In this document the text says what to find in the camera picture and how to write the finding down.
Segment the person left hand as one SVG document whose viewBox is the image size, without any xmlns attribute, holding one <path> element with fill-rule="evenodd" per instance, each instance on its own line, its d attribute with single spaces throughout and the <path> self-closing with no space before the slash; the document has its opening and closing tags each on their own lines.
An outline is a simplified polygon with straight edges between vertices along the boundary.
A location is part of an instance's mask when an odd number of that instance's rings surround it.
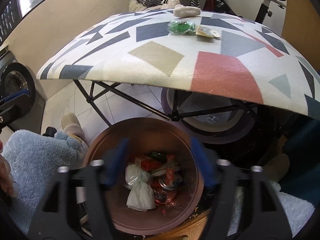
<svg viewBox="0 0 320 240">
<path fill-rule="evenodd" d="M 1 176 L 1 189 L 7 195 L 17 198 L 19 188 L 17 183 L 13 180 L 11 174 L 11 167 L 3 155 L 0 156 L 0 176 Z"/>
</svg>

